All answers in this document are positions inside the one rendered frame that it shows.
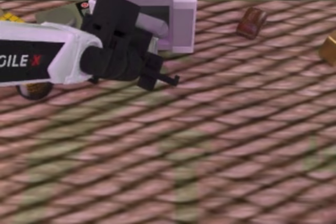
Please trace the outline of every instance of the red letter x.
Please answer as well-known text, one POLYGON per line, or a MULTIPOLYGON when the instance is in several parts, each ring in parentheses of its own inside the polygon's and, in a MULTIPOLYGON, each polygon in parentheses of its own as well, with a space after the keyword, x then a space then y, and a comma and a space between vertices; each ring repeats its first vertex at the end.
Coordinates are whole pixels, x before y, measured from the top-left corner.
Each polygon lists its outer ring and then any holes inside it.
POLYGON ((32 66, 38 66, 40 65, 40 60, 41 60, 41 55, 33 55, 33 59, 32 59, 32 66))

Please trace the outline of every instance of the red logo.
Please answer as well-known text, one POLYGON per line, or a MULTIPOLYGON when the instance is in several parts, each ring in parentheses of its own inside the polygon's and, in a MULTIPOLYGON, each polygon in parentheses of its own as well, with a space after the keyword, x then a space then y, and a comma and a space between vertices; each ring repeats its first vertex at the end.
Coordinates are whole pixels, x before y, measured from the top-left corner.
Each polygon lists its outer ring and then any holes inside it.
POLYGON ((81 3, 80 5, 82 8, 88 8, 89 4, 87 2, 81 3))
POLYGON ((38 66, 40 65, 42 55, 33 55, 33 58, 31 59, 31 65, 32 66, 38 66))

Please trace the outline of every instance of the brick pattern surface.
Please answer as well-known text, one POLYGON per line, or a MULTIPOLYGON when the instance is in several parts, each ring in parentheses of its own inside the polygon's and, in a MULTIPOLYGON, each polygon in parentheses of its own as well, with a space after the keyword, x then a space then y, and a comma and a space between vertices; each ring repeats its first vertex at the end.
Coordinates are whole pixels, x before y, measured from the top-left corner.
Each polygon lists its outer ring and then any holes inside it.
MULTIPOLYGON (((34 21, 66 2, 0 2, 34 21)), ((0 94, 1 224, 324 224, 336 212, 336 75, 317 56, 336 2, 199 2, 177 88, 0 94), (244 11, 269 13, 255 40, 244 11)))

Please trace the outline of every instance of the black label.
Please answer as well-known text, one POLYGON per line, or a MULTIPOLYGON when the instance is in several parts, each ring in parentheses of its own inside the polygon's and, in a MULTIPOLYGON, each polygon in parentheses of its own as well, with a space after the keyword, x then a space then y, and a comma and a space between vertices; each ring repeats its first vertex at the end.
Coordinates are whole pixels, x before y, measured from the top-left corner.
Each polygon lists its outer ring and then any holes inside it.
POLYGON ((48 67, 63 45, 0 40, 0 82, 49 79, 48 67))
POLYGON ((90 11, 89 8, 89 1, 82 1, 76 3, 77 10, 79 11, 79 14, 84 17, 86 13, 90 11))

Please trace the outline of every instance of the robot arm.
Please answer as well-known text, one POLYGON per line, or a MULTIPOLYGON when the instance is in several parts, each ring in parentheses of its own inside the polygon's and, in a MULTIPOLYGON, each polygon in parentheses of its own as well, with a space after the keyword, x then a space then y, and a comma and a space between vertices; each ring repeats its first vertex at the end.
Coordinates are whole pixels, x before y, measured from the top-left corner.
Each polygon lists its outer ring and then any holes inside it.
POLYGON ((157 80, 178 84, 178 76, 160 73, 163 58, 148 52, 153 33, 164 35, 164 23, 141 15, 140 7, 126 0, 97 0, 94 5, 80 29, 0 22, 0 86, 99 79, 138 79, 146 90, 153 90, 157 80))

